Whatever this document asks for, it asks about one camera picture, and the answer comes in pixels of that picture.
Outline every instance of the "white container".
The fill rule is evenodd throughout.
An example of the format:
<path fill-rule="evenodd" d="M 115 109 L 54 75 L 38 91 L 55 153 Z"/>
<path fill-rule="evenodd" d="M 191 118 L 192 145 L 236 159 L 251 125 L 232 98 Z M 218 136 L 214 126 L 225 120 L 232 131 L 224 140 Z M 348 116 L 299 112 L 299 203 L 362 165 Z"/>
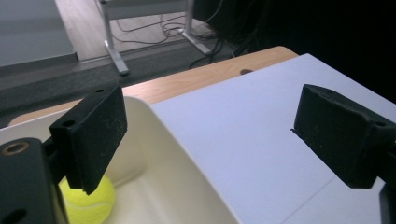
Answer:
<path fill-rule="evenodd" d="M 117 192 L 106 223 L 238 223 L 190 156 L 144 102 L 125 97 L 128 132 L 106 175 Z M 64 112 L 0 130 L 0 144 L 50 137 Z"/>

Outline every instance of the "wooden table edge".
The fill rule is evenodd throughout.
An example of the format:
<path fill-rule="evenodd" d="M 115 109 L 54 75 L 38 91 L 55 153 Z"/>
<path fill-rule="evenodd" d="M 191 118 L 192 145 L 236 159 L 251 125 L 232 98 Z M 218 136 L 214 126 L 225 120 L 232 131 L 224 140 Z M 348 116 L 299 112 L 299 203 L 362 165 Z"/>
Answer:
<path fill-rule="evenodd" d="M 123 88 L 122 91 L 125 96 L 133 96 L 149 104 L 154 104 L 189 91 L 238 77 L 242 70 L 259 70 L 297 56 L 293 51 L 279 46 L 135 84 Z M 69 109 L 79 101 L 76 100 L 18 116 L 8 126 Z"/>

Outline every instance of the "tennis ball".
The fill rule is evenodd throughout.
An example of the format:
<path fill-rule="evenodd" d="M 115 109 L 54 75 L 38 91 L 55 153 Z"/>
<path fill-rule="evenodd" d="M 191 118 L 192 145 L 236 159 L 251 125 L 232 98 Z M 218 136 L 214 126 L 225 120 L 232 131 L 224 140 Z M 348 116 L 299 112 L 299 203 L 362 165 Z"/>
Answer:
<path fill-rule="evenodd" d="M 70 189 L 67 180 L 60 184 L 70 224 L 101 224 L 110 215 L 115 202 L 115 190 L 103 176 L 97 189 L 87 195 L 82 189 Z"/>

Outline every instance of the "white table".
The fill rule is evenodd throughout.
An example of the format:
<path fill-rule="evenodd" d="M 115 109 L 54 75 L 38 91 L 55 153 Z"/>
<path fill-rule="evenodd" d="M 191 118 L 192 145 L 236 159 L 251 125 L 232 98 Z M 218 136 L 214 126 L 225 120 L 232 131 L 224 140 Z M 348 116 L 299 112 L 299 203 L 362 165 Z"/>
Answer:
<path fill-rule="evenodd" d="M 380 223 L 383 181 L 349 189 L 290 130 L 304 84 L 396 122 L 395 104 L 311 55 L 152 108 L 243 223 Z"/>

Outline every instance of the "desk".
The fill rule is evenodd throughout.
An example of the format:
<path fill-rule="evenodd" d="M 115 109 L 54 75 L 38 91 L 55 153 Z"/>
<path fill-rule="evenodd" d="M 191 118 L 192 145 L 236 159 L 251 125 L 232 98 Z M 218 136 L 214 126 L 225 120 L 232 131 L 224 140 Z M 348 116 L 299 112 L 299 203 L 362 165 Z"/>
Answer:
<path fill-rule="evenodd" d="M 378 192 L 384 182 L 378 179 L 372 189 L 348 188 L 290 130 L 306 83 L 340 92 L 396 122 L 395 104 L 311 55 L 190 88 L 178 97 L 158 93 L 162 98 L 150 102 L 157 102 L 151 106 L 155 114 L 241 224 L 380 223 Z"/>
<path fill-rule="evenodd" d="M 226 79 L 240 76 L 243 69 L 258 70 L 270 65 L 284 62 L 296 57 L 297 54 L 283 47 L 275 47 L 244 55 L 220 63 L 195 68 L 167 77 L 136 84 L 123 89 L 126 96 L 140 98 L 149 104 L 158 103 L 183 93 L 194 91 Z M 79 101 L 42 109 L 33 113 L 19 116 L 10 125 L 39 118 L 50 113 L 73 107 Z"/>

